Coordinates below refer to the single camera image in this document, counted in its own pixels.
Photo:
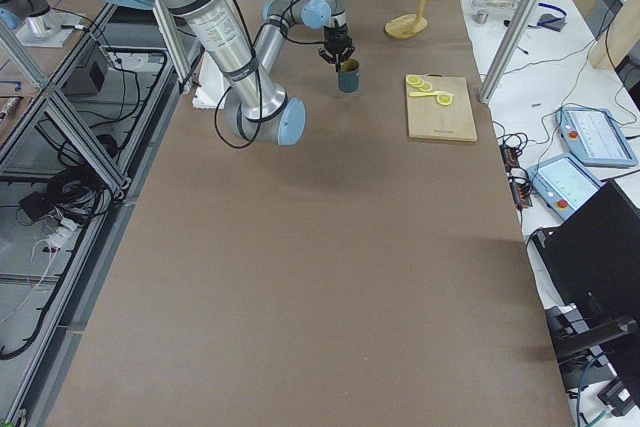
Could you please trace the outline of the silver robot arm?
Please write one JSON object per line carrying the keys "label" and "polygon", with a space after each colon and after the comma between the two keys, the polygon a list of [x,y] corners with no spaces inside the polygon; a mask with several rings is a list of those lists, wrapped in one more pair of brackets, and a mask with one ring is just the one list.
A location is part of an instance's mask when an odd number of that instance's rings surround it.
{"label": "silver robot arm", "polygon": [[273,0],[263,9],[263,25],[250,36],[236,0],[100,0],[138,10],[162,2],[183,19],[228,83],[221,105],[230,131],[245,146],[296,144],[306,124],[304,103],[274,83],[269,72],[296,25],[320,29],[319,55],[341,68],[355,50],[348,34],[345,0]]}
{"label": "silver robot arm", "polygon": [[36,18],[51,10],[47,0],[1,0],[1,20],[16,30],[27,18]]}

